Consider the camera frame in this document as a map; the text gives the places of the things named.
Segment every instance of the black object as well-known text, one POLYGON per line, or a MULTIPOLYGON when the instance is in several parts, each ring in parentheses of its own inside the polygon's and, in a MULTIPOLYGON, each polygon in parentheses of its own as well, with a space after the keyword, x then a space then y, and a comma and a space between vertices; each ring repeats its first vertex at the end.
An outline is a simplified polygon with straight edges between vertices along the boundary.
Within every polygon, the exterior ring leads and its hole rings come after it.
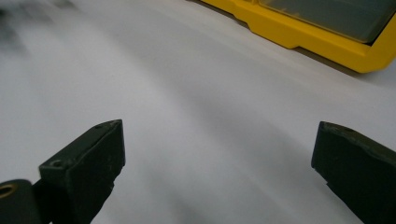
POLYGON ((311 165, 361 221, 396 223, 396 152, 322 121, 311 165))
POLYGON ((124 164, 122 121, 96 125, 41 164, 33 186, 0 184, 0 223, 91 223, 124 164))

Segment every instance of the plastic case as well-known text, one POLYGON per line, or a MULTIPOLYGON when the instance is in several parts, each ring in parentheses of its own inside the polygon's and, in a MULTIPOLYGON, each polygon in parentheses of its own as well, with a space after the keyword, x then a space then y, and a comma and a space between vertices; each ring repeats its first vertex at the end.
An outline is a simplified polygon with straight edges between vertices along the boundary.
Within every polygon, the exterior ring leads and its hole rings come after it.
POLYGON ((396 0, 202 0, 253 33, 302 47, 360 73, 396 57, 396 0))

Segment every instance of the white table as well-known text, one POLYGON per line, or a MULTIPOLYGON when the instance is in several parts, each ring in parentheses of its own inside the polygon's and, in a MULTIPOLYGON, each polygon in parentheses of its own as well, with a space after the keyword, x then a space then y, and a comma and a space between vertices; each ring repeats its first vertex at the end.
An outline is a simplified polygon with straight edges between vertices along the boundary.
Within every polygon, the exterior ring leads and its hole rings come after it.
POLYGON ((75 2, 0 51, 0 182, 123 119, 95 224, 361 223, 310 167, 318 123, 396 148, 396 61, 355 74, 195 1, 75 2))

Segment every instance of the yellow plastic frame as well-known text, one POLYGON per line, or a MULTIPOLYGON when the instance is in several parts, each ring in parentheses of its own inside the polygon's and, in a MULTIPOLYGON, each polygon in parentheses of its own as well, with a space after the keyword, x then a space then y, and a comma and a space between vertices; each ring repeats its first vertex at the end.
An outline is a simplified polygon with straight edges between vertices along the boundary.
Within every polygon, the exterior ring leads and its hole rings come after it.
POLYGON ((396 14, 368 46, 262 7, 258 0, 202 1, 232 13, 251 32, 287 49, 302 47, 359 73, 383 69, 396 57, 396 14))

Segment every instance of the gray surface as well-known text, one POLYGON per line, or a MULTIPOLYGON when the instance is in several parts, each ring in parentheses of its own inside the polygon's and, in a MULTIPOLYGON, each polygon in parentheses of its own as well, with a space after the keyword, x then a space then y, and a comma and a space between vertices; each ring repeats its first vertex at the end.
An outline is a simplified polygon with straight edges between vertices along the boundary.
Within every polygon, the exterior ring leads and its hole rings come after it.
POLYGON ((396 63, 359 76, 191 1, 76 6, 14 21, 0 51, 1 182, 123 119, 127 165, 95 224, 360 223, 310 168, 317 127, 396 148, 396 63))

